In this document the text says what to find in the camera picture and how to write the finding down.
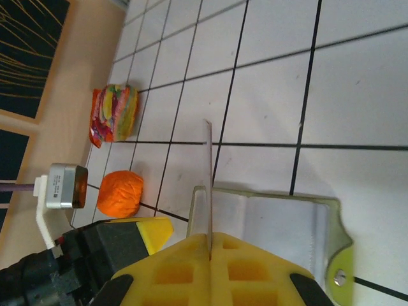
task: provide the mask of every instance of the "orange ball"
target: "orange ball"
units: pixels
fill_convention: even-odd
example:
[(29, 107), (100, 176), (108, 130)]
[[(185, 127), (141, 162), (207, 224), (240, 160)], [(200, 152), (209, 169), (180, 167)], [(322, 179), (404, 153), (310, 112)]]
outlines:
[(139, 210), (143, 179), (131, 171), (109, 173), (102, 180), (96, 206), (105, 215), (127, 218)]

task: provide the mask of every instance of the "dark blue panel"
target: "dark blue panel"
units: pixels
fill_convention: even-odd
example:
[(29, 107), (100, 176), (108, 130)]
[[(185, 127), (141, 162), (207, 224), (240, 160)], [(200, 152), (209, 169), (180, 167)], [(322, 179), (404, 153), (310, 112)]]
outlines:
[(0, 129), (0, 180), (17, 180), (28, 139)]

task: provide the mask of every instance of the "candy bag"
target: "candy bag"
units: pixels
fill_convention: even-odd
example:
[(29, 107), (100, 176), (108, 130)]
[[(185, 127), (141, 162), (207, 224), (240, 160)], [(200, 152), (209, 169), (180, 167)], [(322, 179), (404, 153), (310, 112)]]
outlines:
[(126, 140), (132, 133), (137, 102), (137, 90), (130, 85), (107, 85), (102, 90), (95, 89), (89, 123), (91, 143), (100, 148), (102, 142)]

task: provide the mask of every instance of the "purple cable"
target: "purple cable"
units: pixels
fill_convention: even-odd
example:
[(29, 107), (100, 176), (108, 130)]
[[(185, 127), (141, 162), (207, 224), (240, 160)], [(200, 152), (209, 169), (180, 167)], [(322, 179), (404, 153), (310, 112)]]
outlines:
[(3, 184), (0, 183), (0, 193), (13, 191), (33, 191), (34, 184)]

